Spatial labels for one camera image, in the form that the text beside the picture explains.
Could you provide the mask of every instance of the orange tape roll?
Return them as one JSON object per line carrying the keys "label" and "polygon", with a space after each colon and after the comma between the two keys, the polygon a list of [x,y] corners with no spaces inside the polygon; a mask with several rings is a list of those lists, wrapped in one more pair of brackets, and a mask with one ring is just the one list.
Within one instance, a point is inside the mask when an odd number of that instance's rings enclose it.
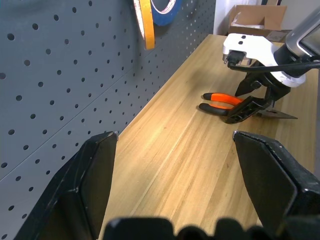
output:
{"label": "orange tape roll", "polygon": [[133,4],[140,32],[145,41],[145,49],[154,49],[155,31],[150,0],[133,0]]}

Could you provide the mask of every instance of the black cable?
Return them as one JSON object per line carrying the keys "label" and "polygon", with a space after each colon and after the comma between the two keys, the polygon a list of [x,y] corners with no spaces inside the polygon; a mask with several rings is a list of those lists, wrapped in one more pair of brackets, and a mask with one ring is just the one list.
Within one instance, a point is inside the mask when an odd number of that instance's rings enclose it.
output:
{"label": "black cable", "polygon": [[228,62],[228,68],[240,72],[246,73],[270,73],[270,72],[289,72],[296,70],[307,70],[310,69],[320,69],[320,61],[315,62],[302,62],[302,63],[292,63],[284,64],[278,66],[236,66],[233,62]]}

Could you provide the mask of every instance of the tape roll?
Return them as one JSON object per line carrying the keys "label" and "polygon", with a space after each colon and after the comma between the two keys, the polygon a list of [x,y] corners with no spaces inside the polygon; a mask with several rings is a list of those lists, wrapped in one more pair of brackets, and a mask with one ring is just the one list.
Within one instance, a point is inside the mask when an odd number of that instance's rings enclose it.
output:
{"label": "tape roll", "polygon": [[150,0],[133,0],[133,4],[140,32],[145,41],[145,49],[153,49],[155,48],[155,32]]}
{"label": "tape roll", "polygon": [[153,0],[151,0],[153,22],[158,26],[165,26],[172,23],[180,9],[181,2],[182,0],[170,0],[166,8],[159,11]]}

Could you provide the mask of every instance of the metal plate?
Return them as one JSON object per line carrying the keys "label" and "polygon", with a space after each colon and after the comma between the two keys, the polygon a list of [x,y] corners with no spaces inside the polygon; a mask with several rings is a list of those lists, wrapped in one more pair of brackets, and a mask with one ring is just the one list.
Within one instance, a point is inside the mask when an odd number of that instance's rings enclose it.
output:
{"label": "metal plate", "polygon": [[184,0],[146,51],[130,0],[1,1],[0,238],[86,139],[123,131],[213,32],[214,11]]}

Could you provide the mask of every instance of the wooden tabletop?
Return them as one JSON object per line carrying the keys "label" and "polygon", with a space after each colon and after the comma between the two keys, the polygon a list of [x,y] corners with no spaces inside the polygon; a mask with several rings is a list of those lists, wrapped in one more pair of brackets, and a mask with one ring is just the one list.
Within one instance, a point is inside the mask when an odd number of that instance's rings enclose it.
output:
{"label": "wooden tabletop", "polygon": [[[250,117],[226,124],[197,109],[202,94],[233,95],[245,76],[224,65],[224,40],[209,35],[119,136],[102,229],[124,216],[161,216],[176,233],[195,224],[211,235],[221,217],[236,218],[246,228],[259,222],[232,141],[235,130],[277,139],[314,171],[317,70],[276,103],[298,120]],[[263,89],[252,93],[261,94]]]}

